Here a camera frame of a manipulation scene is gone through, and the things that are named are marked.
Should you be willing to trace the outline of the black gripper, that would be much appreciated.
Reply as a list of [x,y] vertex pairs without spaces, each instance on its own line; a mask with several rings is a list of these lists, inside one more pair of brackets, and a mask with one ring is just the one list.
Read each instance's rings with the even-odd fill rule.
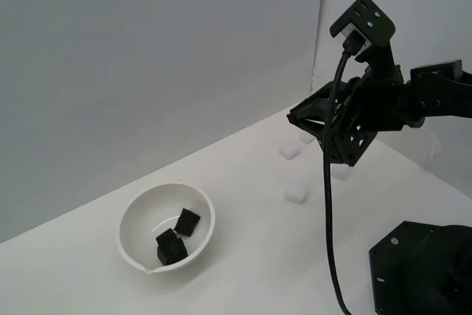
[[424,123],[390,45],[361,54],[367,68],[343,83],[350,53],[344,51],[329,88],[321,88],[287,114],[290,123],[319,141],[324,163],[354,166],[382,131]]

